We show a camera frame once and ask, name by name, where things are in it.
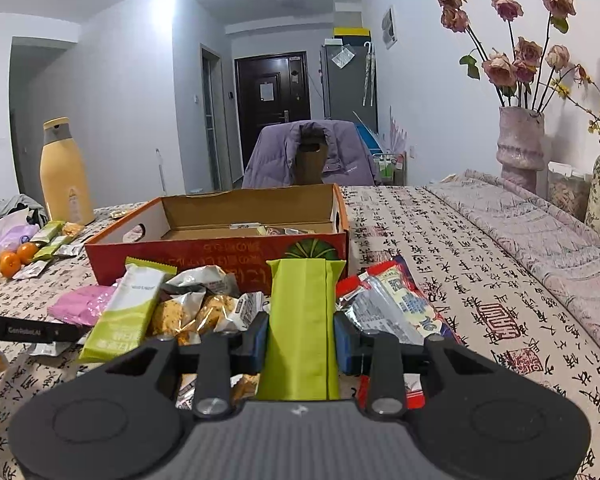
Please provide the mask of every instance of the bottle on rack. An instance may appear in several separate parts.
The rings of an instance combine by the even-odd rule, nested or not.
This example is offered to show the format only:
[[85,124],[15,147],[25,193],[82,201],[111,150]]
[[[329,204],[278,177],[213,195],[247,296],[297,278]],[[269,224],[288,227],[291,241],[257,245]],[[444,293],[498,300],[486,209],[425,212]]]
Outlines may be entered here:
[[69,131],[69,119],[53,119],[43,127],[40,183],[49,218],[87,225],[94,219],[93,206],[80,150]]

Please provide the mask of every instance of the box handle hole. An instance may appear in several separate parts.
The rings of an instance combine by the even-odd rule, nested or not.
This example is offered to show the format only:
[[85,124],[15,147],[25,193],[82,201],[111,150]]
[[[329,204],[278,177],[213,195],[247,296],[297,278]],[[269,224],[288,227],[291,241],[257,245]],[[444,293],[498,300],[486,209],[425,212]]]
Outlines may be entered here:
[[146,229],[144,228],[144,224],[138,224],[122,236],[122,242],[125,244],[139,242],[144,238],[145,234]]

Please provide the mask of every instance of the orange printed box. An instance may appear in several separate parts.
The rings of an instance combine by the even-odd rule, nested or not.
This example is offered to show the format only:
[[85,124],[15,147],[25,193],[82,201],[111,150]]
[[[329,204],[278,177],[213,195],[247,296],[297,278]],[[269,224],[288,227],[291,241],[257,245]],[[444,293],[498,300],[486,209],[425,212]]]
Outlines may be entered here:
[[[258,226],[313,233],[262,236]],[[271,289],[267,260],[346,260],[348,246],[347,212],[335,184],[156,198],[85,244],[101,285],[122,277],[125,258],[133,256],[178,271],[217,265],[235,274],[241,292],[266,294]]]

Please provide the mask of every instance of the refrigerator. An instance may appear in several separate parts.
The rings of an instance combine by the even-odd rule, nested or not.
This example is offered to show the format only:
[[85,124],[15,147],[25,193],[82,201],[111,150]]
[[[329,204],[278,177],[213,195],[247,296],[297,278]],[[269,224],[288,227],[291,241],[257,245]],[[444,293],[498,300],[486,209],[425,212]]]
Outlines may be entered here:
[[[376,82],[369,79],[366,106],[362,105],[365,94],[366,46],[344,45],[354,57],[343,68],[339,68],[333,57],[342,49],[339,45],[326,45],[320,51],[322,68],[322,96],[326,119],[359,123],[353,112],[373,133],[378,132]],[[371,92],[374,94],[371,105]]]

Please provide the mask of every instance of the purple jacket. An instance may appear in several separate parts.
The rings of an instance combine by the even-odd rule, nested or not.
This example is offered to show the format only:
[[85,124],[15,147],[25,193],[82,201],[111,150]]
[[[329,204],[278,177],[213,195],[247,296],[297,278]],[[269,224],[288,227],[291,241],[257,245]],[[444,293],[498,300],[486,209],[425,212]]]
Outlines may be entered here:
[[302,132],[318,130],[327,143],[322,181],[340,186],[373,186],[378,170],[355,124],[348,121],[297,121],[262,129],[244,172],[243,188],[285,187],[294,181],[294,162]]

